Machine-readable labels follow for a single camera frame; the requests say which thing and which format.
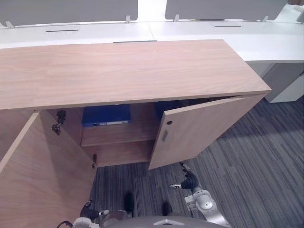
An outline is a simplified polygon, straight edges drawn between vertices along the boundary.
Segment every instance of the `wood grain surface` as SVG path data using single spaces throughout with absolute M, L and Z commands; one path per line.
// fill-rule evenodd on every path
M 156 118 L 154 103 L 130 105 L 131 123 L 85 127 L 82 146 L 155 140 L 160 121 Z
M 264 96 L 243 95 L 165 111 L 149 169 L 194 158 Z
M 0 162 L 1 228 L 73 222 L 88 200 L 92 161 L 46 111 L 34 113 Z
M 0 109 L 260 94 L 270 88 L 223 40 L 0 50 Z
M 97 154 L 97 166 L 112 166 L 137 162 L 147 162 L 153 150 L 154 140 L 125 142 L 85 147 L 92 158 Z
M 31 110 L 0 111 L 0 161 L 32 113 Z

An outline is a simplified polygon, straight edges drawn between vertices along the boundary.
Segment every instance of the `door handle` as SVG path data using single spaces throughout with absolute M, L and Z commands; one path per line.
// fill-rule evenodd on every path
M 163 142 L 165 142 L 167 136 L 168 136 L 168 131 L 165 130 L 164 133 L 162 134 L 162 139 L 161 139 L 161 140 L 162 140 Z

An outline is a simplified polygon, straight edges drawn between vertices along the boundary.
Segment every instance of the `door hinge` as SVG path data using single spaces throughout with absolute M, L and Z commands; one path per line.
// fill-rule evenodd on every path
M 52 130 L 57 134 L 60 135 L 61 130 L 60 126 L 63 125 L 64 121 L 66 120 L 66 111 L 65 110 L 60 110 L 57 112 L 57 123 L 52 126 Z
M 93 164 L 92 164 L 92 168 L 93 168 L 93 169 L 95 169 L 96 161 L 97 161 L 97 154 L 94 154 L 94 155 L 93 155 Z

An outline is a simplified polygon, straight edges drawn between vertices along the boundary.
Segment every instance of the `white desk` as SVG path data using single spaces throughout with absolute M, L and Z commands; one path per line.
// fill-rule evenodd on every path
M 304 62 L 304 24 L 300 12 L 286 5 L 274 21 L 223 21 L 240 27 L 214 27 L 208 21 L 165 20 L 163 0 L 139 1 L 139 21 L 0 28 L 0 48 L 126 41 L 224 39 L 263 77 L 274 63 Z M 46 32 L 48 30 L 77 30 Z

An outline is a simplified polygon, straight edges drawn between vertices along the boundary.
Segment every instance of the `striped carpet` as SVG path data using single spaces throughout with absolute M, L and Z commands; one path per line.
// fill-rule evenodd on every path
M 304 227 L 304 98 L 259 102 L 198 157 L 186 163 L 234 228 Z M 135 197 L 135 216 L 161 215 L 168 200 L 190 216 L 179 164 L 148 171 L 148 163 L 98 168 L 91 199 L 95 209 L 124 208 Z

